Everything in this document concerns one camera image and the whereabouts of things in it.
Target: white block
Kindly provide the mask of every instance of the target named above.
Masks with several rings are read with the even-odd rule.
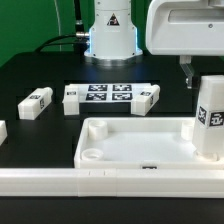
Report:
[[[52,94],[53,90],[49,87],[36,89],[18,105],[20,119],[35,120],[51,103]]]
[[[5,141],[6,137],[7,137],[7,130],[5,121],[0,121],[0,146]]]
[[[192,143],[201,155],[224,150],[224,76],[202,77]]]
[[[78,85],[70,84],[65,86],[64,94],[64,115],[78,115],[79,114],[79,94]]]
[[[140,95],[131,101],[131,114],[145,116],[159,100],[158,85],[145,87]]]

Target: black table surface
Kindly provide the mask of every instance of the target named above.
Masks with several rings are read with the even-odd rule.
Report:
[[[194,57],[198,76],[224,74],[218,57]],[[198,90],[185,84],[178,57],[143,57],[142,62],[106,68],[77,54],[21,53],[0,68],[0,120],[8,138],[0,147],[0,168],[74,168],[82,123],[88,117],[138,117],[130,104],[82,104],[80,115],[64,116],[65,85],[151,83],[160,100],[146,117],[195,115]],[[17,105],[36,88],[51,87],[52,103],[35,121],[19,120]],[[1,223],[221,223],[223,199],[1,197]]]

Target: warning label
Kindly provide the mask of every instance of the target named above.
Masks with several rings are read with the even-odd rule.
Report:
[[[117,17],[115,16],[115,14],[113,13],[113,15],[111,16],[109,22],[107,23],[108,26],[120,26]]]

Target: white container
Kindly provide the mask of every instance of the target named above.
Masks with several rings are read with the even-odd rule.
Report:
[[[224,169],[219,161],[202,160],[184,135],[182,124],[193,126],[195,118],[89,118],[86,119],[74,158],[76,168],[85,169]],[[93,122],[106,122],[108,135],[95,140],[89,134]],[[97,149],[103,159],[86,160],[82,153]]]
[[[5,121],[0,121],[0,146],[5,141],[6,138],[7,138],[7,130]]]
[[[78,85],[70,84],[65,86],[64,94],[64,115],[79,114],[79,87]]]
[[[192,142],[202,155],[219,155],[224,152],[224,76],[222,75],[202,77]]]
[[[49,87],[36,89],[18,105],[19,118],[35,120],[36,117],[51,103],[53,90]]]
[[[143,91],[131,101],[131,114],[145,116],[159,100],[160,87],[153,85],[145,87]]]

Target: white plastic tray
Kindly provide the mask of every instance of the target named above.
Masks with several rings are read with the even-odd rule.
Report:
[[[75,167],[224,169],[222,155],[217,162],[202,161],[195,155],[196,149],[191,141],[182,139],[182,123],[193,119],[89,118],[85,120],[82,128],[75,155]],[[102,121],[107,124],[107,137],[100,140],[90,138],[89,125],[92,121],[96,125]],[[82,154],[86,150],[92,150],[92,158],[83,158]],[[103,158],[99,159],[97,153],[103,154]]]

